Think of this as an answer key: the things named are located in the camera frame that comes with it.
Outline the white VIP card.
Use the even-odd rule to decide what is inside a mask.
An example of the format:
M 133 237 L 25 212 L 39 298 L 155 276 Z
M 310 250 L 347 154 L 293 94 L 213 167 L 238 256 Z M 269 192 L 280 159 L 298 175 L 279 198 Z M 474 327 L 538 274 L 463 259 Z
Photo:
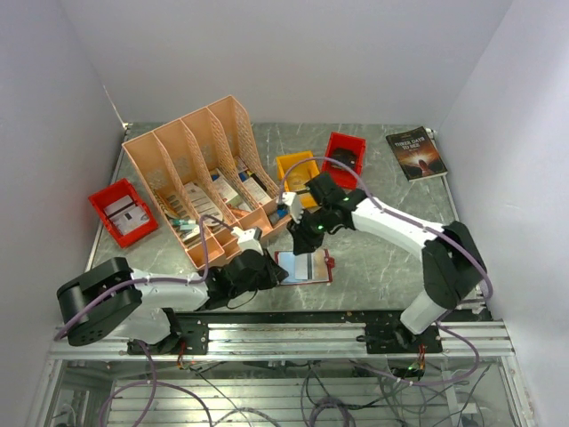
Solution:
M 308 281 L 312 279 L 312 255 L 300 254 L 294 256 L 294 279 Z

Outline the red card holder wallet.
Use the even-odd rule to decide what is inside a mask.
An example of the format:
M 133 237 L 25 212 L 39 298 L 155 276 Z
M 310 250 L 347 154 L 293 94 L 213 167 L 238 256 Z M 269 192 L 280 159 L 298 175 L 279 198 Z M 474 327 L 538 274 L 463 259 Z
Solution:
M 312 254 L 294 255 L 292 251 L 275 251 L 275 261 L 288 274 L 283 286 L 329 284 L 333 282 L 335 259 L 327 249 Z

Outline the yellow plastic bin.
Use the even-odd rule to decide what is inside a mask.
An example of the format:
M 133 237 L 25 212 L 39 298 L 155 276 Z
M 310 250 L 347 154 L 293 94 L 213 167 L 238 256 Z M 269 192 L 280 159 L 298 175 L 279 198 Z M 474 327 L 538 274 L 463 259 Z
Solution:
M 305 208 L 316 208 L 317 202 L 310 195 L 306 183 L 320 174 L 316 160 L 296 165 L 301 160 L 313 157 L 311 151 L 301 151 L 276 157 L 277 178 L 284 182 L 286 192 L 296 192 Z

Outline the black credit card stack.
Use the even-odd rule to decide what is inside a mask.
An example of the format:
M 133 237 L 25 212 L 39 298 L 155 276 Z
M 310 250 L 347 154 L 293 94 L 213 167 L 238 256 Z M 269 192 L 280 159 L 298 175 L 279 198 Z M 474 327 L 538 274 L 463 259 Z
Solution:
M 331 158 L 355 169 L 357 166 L 358 156 L 351 150 L 339 147 L 332 152 Z

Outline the pink file organizer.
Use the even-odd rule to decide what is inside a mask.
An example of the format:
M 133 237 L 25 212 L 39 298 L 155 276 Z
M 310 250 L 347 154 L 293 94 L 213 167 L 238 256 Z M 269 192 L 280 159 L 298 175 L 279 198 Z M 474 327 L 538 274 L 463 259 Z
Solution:
M 197 269 L 240 252 L 228 230 L 259 228 L 262 242 L 285 230 L 278 187 L 265 171 L 251 122 L 232 95 L 123 145 L 151 200 Z

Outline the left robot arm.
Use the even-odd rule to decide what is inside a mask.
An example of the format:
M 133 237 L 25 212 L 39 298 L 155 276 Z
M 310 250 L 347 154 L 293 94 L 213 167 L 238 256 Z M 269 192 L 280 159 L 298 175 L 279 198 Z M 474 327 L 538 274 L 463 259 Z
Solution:
M 56 340 L 74 347 L 108 336 L 143 341 L 162 353 L 180 346 L 177 314 L 226 307 L 238 296 L 279 286 L 288 276 L 268 252 L 246 250 L 229 264 L 186 276 L 156 276 L 115 257 L 62 285 L 64 325 Z

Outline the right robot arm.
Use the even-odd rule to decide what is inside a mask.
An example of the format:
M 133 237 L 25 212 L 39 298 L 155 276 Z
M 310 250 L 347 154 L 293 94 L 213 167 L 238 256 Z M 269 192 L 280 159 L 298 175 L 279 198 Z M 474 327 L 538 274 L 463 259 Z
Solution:
M 283 191 L 278 204 L 288 209 L 287 229 L 296 255 L 315 252 L 326 234 L 354 230 L 384 239 L 421 262 L 423 290 L 401 313 L 393 328 L 393 344 L 401 351 L 414 350 L 423 332 L 454 310 L 483 280 L 487 270 L 465 224 L 424 222 L 383 204 L 364 186 L 347 192 L 328 173 L 306 183 L 317 210 L 306 210 L 295 192 Z

